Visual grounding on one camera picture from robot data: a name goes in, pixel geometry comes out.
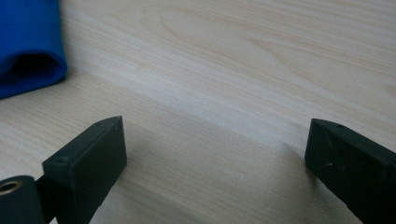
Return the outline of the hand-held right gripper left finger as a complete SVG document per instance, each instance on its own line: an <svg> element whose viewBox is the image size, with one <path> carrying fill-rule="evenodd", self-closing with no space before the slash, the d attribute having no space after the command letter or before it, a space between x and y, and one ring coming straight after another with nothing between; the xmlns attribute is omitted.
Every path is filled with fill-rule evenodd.
<svg viewBox="0 0 396 224"><path fill-rule="evenodd" d="M43 162L36 184L45 220L89 224L126 164L122 117L94 123Z"/></svg>

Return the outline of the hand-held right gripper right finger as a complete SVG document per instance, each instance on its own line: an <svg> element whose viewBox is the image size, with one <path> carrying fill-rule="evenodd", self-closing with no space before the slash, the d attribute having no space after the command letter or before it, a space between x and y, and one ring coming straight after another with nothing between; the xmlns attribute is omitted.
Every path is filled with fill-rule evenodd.
<svg viewBox="0 0 396 224"><path fill-rule="evenodd" d="M363 224L396 224L396 153L335 122L312 119L306 167Z"/></svg>

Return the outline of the blue t-shirt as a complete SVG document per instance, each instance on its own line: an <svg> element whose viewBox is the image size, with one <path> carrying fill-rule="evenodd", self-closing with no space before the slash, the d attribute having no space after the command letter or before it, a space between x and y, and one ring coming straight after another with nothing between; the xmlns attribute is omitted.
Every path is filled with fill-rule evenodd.
<svg viewBox="0 0 396 224"><path fill-rule="evenodd" d="M0 99L64 78L59 2L0 0Z"/></svg>

